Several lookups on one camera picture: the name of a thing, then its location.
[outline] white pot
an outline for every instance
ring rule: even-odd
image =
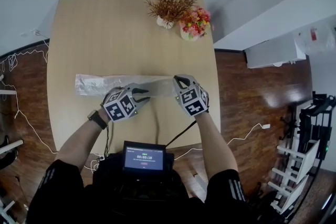
[[[166,20],[162,19],[160,16],[158,16],[158,18],[156,19],[156,23],[166,29],[170,29],[173,27],[174,22],[172,23],[167,23]]]
[[[186,33],[185,31],[183,31],[182,27],[181,27],[180,32],[181,32],[181,37],[188,41],[196,41],[200,37],[200,36],[196,36],[196,37],[189,38],[189,33]]]

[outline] forearm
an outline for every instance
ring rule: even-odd
[[[219,133],[209,113],[203,112],[195,117],[202,139],[205,170],[210,179],[215,174],[234,169],[238,171],[236,159]]]
[[[108,123],[109,118],[105,111],[100,109],[98,112],[100,117]],[[96,122],[87,120],[64,143],[56,159],[75,165],[81,171],[101,131],[101,127]]]

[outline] wooden table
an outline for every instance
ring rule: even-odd
[[[50,39],[47,71],[49,115],[56,149],[98,109],[101,98],[75,93],[76,74],[95,76],[190,74],[210,96],[210,113],[220,130],[216,59],[211,31],[185,41],[176,24],[166,30],[149,17],[145,0],[59,0]],[[203,0],[197,0],[204,6]],[[194,118],[173,98],[152,98],[139,115],[114,124],[110,152],[123,141],[168,143]],[[197,125],[170,147],[201,141]],[[92,149],[103,153],[106,131]]]

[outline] small display screen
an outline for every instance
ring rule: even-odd
[[[126,147],[125,167],[163,170],[163,151]]]

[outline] plastic bag on wall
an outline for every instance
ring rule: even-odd
[[[141,84],[148,90],[142,97],[174,97],[173,78],[169,76],[91,76],[76,74],[75,88],[78,95],[105,96],[114,87],[125,87],[130,83]]]
[[[325,23],[316,23],[311,27],[294,33],[295,44],[306,55],[335,50],[335,30]]]

